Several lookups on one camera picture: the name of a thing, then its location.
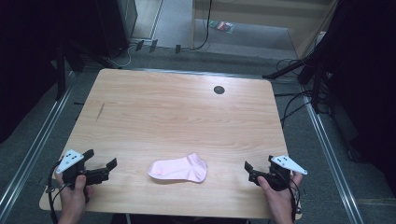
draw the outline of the scratch on table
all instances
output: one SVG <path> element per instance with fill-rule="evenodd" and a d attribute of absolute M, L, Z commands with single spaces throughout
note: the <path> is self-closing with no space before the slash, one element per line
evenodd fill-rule
<path fill-rule="evenodd" d="M 102 104 L 102 107 L 101 107 L 100 110 L 99 110 L 98 117 L 96 117 L 96 121 L 98 121 L 100 115 L 102 114 L 102 111 L 103 111 L 103 108 L 104 108 L 104 107 L 105 107 L 105 103 Z"/>

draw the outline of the hand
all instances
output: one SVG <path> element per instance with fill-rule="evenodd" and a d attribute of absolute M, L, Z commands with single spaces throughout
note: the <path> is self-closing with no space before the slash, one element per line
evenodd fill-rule
<path fill-rule="evenodd" d="M 298 187 L 303 181 L 303 175 L 293 172 L 293 177 L 291 179 Z M 270 185 L 268 184 L 267 180 L 264 177 L 259 176 L 258 180 L 260 186 L 262 187 L 262 191 L 264 192 L 264 195 L 268 200 L 274 222 L 276 224 L 293 223 L 291 219 L 292 208 L 291 208 L 291 195 L 289 189 L 275 191 L 270 187 Z"/>
<path fill-rule="evenodd" d="M 55 173 L 56 180 L 58 184 L 62 186 L 64 181 L 62 180 L 62 175 L 58 175 Z M 62 201 L 62 214 L 58 221 L 59 224 L 67 223 L 74 224 L 78 223 L 85 214 L 85 194 L 84 190 L 87 193 L 87 197 L 91 197 L 93 195 L 93 187 L 87 186 L 86 176 L 79 175 L 76 179 L 75 189 L 71 190 L 69 187 L 64 188 L 61 191 L 61 201 Z"/>

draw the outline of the pink sock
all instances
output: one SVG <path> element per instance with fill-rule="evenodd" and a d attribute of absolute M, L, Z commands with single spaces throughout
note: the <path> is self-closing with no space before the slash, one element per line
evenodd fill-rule
<path fill-rule="evenodd" d="M 192 153 L 187 157 L 168 161 L 155 161 L 148 174 L 156 179 L 185 179 L 202 182 L 206 178 L 206 162 Z"/>

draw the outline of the black round grommet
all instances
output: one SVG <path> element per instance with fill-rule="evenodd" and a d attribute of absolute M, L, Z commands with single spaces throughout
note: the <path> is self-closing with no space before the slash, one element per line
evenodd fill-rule
<path fill-rule="evenodd" d="M 221 86 L 215 87 L 215 89 L 213 91 L 215 91 L 215 93 L 217 93 L 217 94 L 223 94 L 225 92 L 224 88 Z"/>

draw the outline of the table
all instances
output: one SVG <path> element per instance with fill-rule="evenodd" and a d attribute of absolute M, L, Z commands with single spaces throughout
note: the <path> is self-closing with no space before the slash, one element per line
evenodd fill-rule
<path fill-rule="evenodd" d="M 210 20 L 288 28 L 297 57 L 302 59 L 332 18 L 337 0 L 213 0 Z M 209 0 L 193 0 L 191 48 L 195 19 L 207 20 Z"/>
<path fill-rule="evenodd" d="M 69 148 L 94 149 L 89 170 L 118 160 L 88 211 L 192 217 L 269 217 L 244 163 L 268 172 L 269 155 L 288 153 L 269 81 L 112 69 L 95 80 Z M 154 161 L 194 152 L 207 163 L 200 184 L 147 173 Z M 40 207 L 49 210 L 46 193 Z"/>

